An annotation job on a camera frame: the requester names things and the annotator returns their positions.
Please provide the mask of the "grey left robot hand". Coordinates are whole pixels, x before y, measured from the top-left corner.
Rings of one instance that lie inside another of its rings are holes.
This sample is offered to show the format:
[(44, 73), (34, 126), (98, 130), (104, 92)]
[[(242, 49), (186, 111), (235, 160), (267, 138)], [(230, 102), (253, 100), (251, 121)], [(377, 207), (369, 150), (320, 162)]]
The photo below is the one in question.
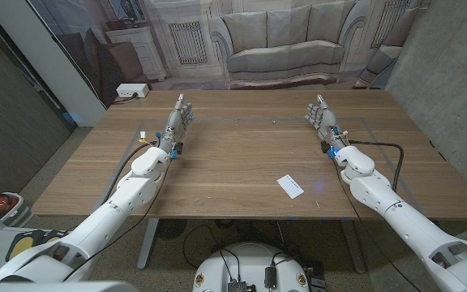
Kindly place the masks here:
[(158, 147), (170, 152), (181, 143), (186, 134), (188, 126), (193, 120), (192, 104), (184, 103), (184, 94), (181, 93), (176, 101), (173, 111), (169, 114), (164, 130), (161, 132)]

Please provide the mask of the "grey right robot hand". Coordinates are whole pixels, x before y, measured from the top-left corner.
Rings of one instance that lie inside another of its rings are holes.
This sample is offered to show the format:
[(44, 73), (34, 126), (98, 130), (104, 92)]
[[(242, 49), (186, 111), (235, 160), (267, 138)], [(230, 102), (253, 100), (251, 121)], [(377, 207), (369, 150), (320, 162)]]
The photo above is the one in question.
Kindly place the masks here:
[(327, 145), (336, 151), (349, 145), (346, 135), (336, 120), (336, 115), (330, 110), (328, 103), (321, 94), (316, 97), (318, 104), (309, 104), (305, 119), (315, 128), (323, 147)]

